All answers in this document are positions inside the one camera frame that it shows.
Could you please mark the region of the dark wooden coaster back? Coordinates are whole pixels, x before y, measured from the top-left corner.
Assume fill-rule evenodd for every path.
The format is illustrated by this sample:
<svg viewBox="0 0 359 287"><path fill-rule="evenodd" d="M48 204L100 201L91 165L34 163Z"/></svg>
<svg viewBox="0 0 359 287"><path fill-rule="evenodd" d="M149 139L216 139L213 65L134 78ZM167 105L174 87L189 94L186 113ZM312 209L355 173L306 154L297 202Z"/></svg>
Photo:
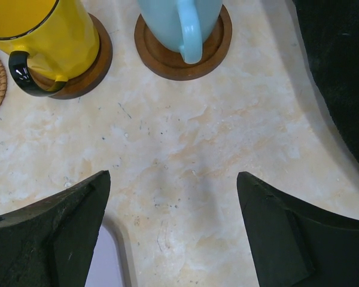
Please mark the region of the dark wooden coaster back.
<svg viewBox="0 0 359 287"><path fill-rule="evenodd" d="M142 16L135 26L137 52L144 65L155 74L175 81L200 78L213 71L225 58L232 38L232 22L228 10L222 6L218 20L203 44L200 62L186 64L179 53L168 50L155 39Z"/></svg>

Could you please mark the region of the white mug blue handle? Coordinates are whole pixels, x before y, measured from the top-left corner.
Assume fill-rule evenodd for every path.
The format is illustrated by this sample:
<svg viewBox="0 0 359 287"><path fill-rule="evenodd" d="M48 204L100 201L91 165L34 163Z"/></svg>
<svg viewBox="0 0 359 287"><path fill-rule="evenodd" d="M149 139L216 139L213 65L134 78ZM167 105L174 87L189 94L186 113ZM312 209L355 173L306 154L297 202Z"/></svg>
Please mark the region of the white mug blue handle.
<svg viewBox="0 0 359 287"><path fill-rule="evenodd" d="M198 63L223 2L220 0L138 1L142 18L155 38L187 64Z"/></svg>

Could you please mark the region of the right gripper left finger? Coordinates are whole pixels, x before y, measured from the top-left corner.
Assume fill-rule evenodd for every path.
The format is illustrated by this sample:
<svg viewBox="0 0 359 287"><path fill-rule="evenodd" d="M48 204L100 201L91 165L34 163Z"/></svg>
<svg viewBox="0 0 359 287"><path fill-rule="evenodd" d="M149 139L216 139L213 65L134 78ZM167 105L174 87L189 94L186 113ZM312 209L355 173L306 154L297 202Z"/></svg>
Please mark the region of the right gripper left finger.
<svg viewBox="0 0 359 287"><path fill-rule="evenodd" d="M84 286L110 187L103 170L0 215L0 286Z"/></svg>

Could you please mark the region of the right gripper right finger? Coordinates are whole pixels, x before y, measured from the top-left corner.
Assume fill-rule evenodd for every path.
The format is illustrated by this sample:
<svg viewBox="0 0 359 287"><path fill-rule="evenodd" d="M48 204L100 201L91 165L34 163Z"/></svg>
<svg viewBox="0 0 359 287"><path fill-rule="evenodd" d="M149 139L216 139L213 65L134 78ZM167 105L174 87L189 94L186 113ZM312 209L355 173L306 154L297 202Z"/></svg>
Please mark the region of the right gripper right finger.
<svg viewBox="0 0 359 287"><path fill-rule="evenodd" d="M359 286L359 220L241 172L237 190L260 286Z"/></svg>

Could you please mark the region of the amber yellow glass mug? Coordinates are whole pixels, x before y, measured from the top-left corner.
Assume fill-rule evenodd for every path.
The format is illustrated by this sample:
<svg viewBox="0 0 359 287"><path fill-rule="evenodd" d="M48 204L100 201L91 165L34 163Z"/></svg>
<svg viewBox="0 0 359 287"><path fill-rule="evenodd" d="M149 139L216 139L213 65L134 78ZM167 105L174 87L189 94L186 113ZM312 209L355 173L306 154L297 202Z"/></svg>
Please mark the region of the amber yellow glass mug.
<svg viewBox="0 0 359 287"><path fill-rule="evenodd" d="M85 73L100 49L81 1L0 1L0 50L25 93L52 96Z"/></svg>

